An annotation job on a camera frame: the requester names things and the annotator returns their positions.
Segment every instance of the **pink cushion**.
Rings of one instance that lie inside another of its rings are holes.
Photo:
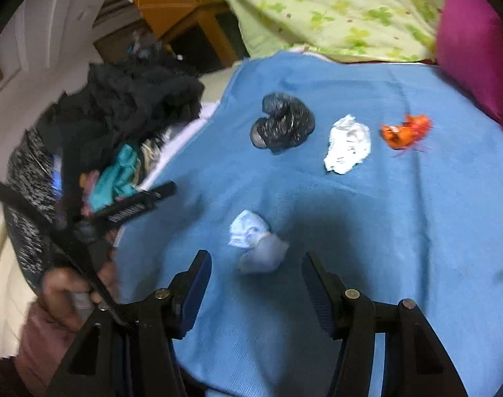
[[[486,0],[446,0],[437,62],[503,128],[503,22]]]

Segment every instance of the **bolt head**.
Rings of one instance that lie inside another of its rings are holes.
[[[357,289],[349,288],[345,290],[345,297],[350,298],[352,300],[357,299],[360,296],[360,293]]]
[[[155,291],[154,295],[155,295],[155,298],[158,298],[160,300],[164,300],[165,298],[170,296],[170,291],[166,288],[160,288]]]
[[[415,306],[417,306],[417,304],[415,303],[415,300],[413,300],[412,298],[405,298],[404,300],[402,300],[402,305],[406,308],[406,309],[415,309]]]

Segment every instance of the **wooden furniture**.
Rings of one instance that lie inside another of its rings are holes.
[[[134,0],[156,37],[168,43],[198,24],[225,67],[237,61],[215,16],[229,7],[224,0]]]

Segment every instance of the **blue towel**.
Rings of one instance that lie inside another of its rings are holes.
[[[301,99],[316,129],[272,154],[249,138],[273,91]],[[433,129],[398,155],[381,124],[425,113]],[[371,130],[369,157],[326,173],[332,124],[350,113]],[[175,343],[198,379],[246,396],[326,395],[339,343],[321,330],[301,276],[316,251],[348,287],[376,301],[414,298],[471,397],[503,382],[503,133],[437,67],[340,65],[280,52],[245,62],[220,107],[168,164],[178,194],[133,221],[117,254],[122,299],[139,300],[186,270],[199,249],[213,272],[194,328]],[[270,275],[242,275],[227,232],[243,210],[290,243]],[[383,336],[371,396],[380,393]]]
[[[131,185],[137,165],[137,154],[129,145],[124,145],[115,159],[100,175],[89,202],[94,212],[114,204],[117,197],[129,197],[137,193]]]

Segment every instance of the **magenta pillow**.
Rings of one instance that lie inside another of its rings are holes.
[[[486,0],[446,0],[436,57],[503,128],[503,22]]]

